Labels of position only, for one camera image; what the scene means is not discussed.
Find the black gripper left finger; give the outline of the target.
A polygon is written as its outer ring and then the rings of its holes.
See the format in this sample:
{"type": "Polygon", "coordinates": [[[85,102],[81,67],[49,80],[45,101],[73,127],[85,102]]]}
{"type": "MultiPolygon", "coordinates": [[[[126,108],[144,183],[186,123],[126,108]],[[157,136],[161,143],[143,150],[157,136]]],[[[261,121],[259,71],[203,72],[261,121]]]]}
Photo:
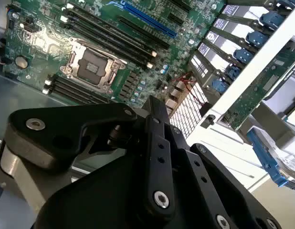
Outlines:
{"type": "Polygon", "coordinates": [[[145,117],[122,103],[17,110],[0,169],[39,214],[53,194],[122,156],[161,154],[162,105],[150,97],[145,117]]]}

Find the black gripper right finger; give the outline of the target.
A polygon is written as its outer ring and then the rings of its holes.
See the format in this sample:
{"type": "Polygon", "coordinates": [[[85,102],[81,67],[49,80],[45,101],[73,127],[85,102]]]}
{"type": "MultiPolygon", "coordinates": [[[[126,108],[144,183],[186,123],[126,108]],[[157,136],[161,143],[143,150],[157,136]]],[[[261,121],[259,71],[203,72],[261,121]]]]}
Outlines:
{"type": "Polygon", "coordinates": [[[161,107],[166,229],[278,229],[280,224],[202,144],[189,146],[161,107]]]}

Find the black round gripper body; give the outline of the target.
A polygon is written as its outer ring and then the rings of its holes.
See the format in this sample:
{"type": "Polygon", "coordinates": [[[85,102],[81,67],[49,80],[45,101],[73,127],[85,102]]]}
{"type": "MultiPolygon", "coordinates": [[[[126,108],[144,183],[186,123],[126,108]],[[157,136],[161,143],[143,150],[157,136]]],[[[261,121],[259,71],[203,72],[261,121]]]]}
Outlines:
{"type": "Polygon", "coordinates": [[[168,152],[128,154],[53,194],[37,229],[202,229],[203,206],[186,193],[168,152]]]}

